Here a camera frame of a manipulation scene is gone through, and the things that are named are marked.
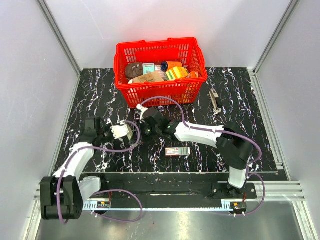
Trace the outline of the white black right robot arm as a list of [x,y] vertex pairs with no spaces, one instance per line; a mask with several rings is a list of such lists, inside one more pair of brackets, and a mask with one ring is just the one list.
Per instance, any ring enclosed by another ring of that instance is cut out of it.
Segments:
[[141,133],[146,138],[159,136],[168,141],[193,142],[216,148],[229,167],[227,192],[239,198],[246,191],[247,164],[253,152],[250,140],[236,132],[233,125],[206,126],[168,120],[154,107],[136,107]]

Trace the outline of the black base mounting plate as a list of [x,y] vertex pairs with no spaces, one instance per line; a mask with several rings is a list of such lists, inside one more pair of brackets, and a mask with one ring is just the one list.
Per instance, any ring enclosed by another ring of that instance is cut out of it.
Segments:
[[226,182],[212,181],[181,181],[181,182],[150,182],[125,185],[120,188],[137,196],[139,195],[198,195],[213,199],[254,200],[257,192],[253,183],[247,183],[243,188],[232,187]]

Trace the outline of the orange packet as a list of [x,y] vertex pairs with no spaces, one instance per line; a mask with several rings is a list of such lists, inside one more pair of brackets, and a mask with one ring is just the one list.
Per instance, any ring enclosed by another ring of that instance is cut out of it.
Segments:
[[195,78],[198,78],[198,77],[199,77],[198,72],[197,71],[192,71],[185,78],[186,79],[195,79]]

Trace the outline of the beige stapler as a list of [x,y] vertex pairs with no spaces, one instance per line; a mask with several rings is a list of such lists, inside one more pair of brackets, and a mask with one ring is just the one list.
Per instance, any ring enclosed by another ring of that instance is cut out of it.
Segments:
[[133,135],[134,135],[133,130],[129,126],[127,126],[126,127],[126,137],[127,137],[129,143],[131,143],[133,141]]

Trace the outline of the orange cylinder can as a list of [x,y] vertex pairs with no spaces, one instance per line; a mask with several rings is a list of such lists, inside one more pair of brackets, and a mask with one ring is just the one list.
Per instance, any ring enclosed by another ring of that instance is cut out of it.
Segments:
[[160,67],[163,72],[167,72],[174,67],[183,67],[183,64],[179,61],[163,61]]

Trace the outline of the brown round item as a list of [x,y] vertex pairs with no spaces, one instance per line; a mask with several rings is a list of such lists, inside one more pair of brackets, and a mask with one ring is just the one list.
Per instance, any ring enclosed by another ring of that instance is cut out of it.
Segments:
[[143,64],[141,62],[130,63],[125,68],[125,76],[129,80],[142,76],[143,73]]

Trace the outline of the cardboard box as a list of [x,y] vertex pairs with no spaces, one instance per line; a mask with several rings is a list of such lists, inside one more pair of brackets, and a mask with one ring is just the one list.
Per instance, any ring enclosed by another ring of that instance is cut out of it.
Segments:
[[154,71],[151,73],[147,73],[138,77],[131,79],[128,84],[143,84],[143,83],[157,83],[164,82],[165,80],[162,78],[158,71]]

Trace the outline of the red plastic basket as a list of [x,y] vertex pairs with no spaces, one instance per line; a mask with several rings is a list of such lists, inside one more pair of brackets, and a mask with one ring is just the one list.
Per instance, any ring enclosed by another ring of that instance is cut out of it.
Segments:
[[[167,80],[166,72],[161,70],[164,61],[181,62],[189,73],[198,72],[198,78]],[[136,62],[154,63],[155,71],[165,81],[128,84],[131,79],[126,78],[125,69],[128,64]],[[119,43],[116,46],[113,70],[115,86],[129,108],[135,108],[138,104],[146,107],[169,105],[168,99],[179,104],[191,104],[208,78],[203,52],[194,37]]]

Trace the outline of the yellow green striped box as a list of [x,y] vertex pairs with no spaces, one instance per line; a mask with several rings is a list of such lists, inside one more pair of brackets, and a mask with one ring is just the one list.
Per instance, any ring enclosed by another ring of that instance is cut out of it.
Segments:
[[168,81],[175,81],[186,78],[189,75],[189,72],[186,68],[175,66],[165,73]]

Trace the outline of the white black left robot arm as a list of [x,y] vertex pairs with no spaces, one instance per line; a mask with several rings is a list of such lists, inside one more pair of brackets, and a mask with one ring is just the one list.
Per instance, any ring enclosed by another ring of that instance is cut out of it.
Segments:
[[73,149],[63,165],[52,176],[40,181],[40,209],[44,220],[60,220],[63,224],[80,218],[84,202],[93,194],[107,195],[108,185],[98,177],[80,176],[102,143],[114,140],[112,124],[103,124],[101,118],[84,121]]

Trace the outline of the teal small box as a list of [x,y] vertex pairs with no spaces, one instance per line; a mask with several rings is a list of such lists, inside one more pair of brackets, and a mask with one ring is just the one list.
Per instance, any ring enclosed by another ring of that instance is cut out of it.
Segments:
[[156,71],[156,65],[154,63],[143,63],[142,64],[143,75],[153,73]]

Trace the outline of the staple box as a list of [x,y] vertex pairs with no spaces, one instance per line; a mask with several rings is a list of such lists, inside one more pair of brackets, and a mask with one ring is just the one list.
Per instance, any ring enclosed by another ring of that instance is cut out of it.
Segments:
[[168,157],[189,156],[190,154],[190,147],[167,147],[165,149],[165,155]]

